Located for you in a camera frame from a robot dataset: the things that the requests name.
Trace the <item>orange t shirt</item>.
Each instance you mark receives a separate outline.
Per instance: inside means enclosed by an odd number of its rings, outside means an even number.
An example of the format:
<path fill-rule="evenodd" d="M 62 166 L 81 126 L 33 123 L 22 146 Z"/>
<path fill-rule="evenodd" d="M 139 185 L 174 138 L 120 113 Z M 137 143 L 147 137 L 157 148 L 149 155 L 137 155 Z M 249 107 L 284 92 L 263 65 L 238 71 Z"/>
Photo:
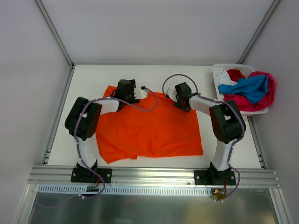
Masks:
<path fill-rule="evenodd" d="M 156 92 L 142 99 L 139 110 L 127 105 L 100 116 L 96 140 L 106 163 L 138 157 L 202 156 L 197 113 L 182 111 Z"/>

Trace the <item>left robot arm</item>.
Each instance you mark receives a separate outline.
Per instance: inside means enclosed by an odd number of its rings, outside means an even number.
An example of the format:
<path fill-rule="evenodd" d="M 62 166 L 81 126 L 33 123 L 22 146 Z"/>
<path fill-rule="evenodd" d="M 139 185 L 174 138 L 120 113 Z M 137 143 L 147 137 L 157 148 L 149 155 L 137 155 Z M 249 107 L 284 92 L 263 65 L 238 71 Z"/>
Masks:
<path fill-rule="evenodd" d="M 108 175 L 112 173 L 112 170 L 98 169 L 93 149 L 100 115 L 119 112 L 127 104 L 139 103 L 140 99 L 146 97 L 147 92 L 138 89 L 134 79 L 121 79 L 116 89 L 104 99 L 98 101 L 90 101 L 84 97 L 76 99 L 64 123 L 65 128 L 75 140 L 78 153 L 78 161 L 72 170 L 71 182 L 100 182 L 101 178 L 107 183 L 111 182 Z"/>

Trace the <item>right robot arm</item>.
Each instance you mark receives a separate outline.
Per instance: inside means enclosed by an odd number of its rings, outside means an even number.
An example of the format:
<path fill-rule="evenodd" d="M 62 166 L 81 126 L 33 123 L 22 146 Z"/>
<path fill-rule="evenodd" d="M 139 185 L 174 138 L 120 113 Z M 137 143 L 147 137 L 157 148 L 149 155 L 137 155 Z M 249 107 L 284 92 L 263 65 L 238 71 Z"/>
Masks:
<path fill-rule="evenodd" d="M 175 101 L 173 105 L 185 112 L 196 110 L 210 116 L 213 133 L 217 145 L 213 160 L 205 171 L 194 171 L 196 185 L 227 185 L 237 184 L 235 173 L 230 165 L 234 145 L 245 134 L 246 125 L 233 100 L 219 101 L 192 93 L 187 83 L 175 85 Z"/>

